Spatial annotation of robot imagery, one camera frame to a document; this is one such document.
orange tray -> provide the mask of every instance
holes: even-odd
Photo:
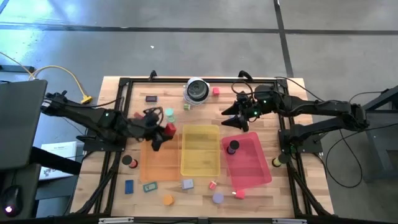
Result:
[[[140,177],[142,182],[179,180],[180,153],[178,135],[164,142],[159,151],[152,149],[152,141],[141,143]]]

white paper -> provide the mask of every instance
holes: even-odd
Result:
[[[43,144],[42,149],[52,154],[69,158],[73,161],[76,159],[76,142],[61,142],[54,144]],[[72,174],[67,174],[59,170],[42,167],[40,170],[39,180],[49,180],[61,177],[70,177]]]

concrete floor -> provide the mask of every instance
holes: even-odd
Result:
[[[280,0],[280,8],[285,29],[398,30],[395,0]],[[10,0],[0,13],[0,25],[278,29],[276,18],[273,0]],[[64,66],[93,96],[98,96],[105,75],[149,75],[151,70],[159,75],[236,76],[240,70],[254,77],[287,75],[281,47],[284,40],[281,42],[279,34],[70,32],[0,27],[0,51],[37,68]],[[398,35],[289,34],[285,43],[294,77],[304,78],[306,87],[321,98],[348,100],[362,91],[397,85],[397,42]],[[2,63],[11,62],[0,58]],[[24,74],[0,76],[10,81],[27,79]],[[70,99],[81,99],[66,73],[47,70],[40,77],[49,81],[49,92],[68,90]],[[355,102],[365,103],[374,97],[359,96]],[[34,145],[73,141],[78,134],[62,119],[41,116]],[[325,137],[324,152],[339,138],[338,132]],[[365,135],[359,134],[348,142],[364,169],[368,169],[371,158]],[[343,183],[353,184],[359,178],[358,165],[343,144],[334,150],[331,172]],[[337,215],[398,222],[397,181],[362,183],[355,189],[342,188],[331,179],[328,183]],[[71,191],[71,184],[68,186],[66,191]],[[42,206],[67,201],[56,200]],[[39,216],[63,210],[55,209],[51,214],[42,211],[39,209]]]

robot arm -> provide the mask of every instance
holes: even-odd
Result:
[[[93,108],[68,100],[66,91],[62,93],[47,93],[41,106],[43,114],[49,116],[66,117],[84,127],[94,131],[100,141],[109,144],[117,143],[124,138],[137,140],[152,140],[153,150],[158,151],[160,145],[173,138],[165,133],[165,128],[157,123],[163,119],[162,108],[151,108],[144,111],[143,118],[127,119],[120,111],[104,108]],[[79,140],[86,140],[89,136],[78,136]]]
[[[279,93],[271,86],[259,85],[254,93],[238,93],[234,104],[223,111],[222,115],[235,115],[221,124],[249,130],[248,122],[267,113],[278,113],[284,117],[294,117],[300,114],[316,114],[334,116],[335,118],[303,126],[294,124],[290,127],[286,141],[300,144],[311,135],[321,134],[336,129],[361,131],[369,126],[366,113],[356,104],[346,101],[308,101],[296,96]]]

blue block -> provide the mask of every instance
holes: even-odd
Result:
[[[126,180],[126,182],[124,184],[124,193],[125,194],[134,193],[134,181],[133,180]]]
[[[193,179],[182,180],[181,183],[182,190],[188,190],[193,188]]]

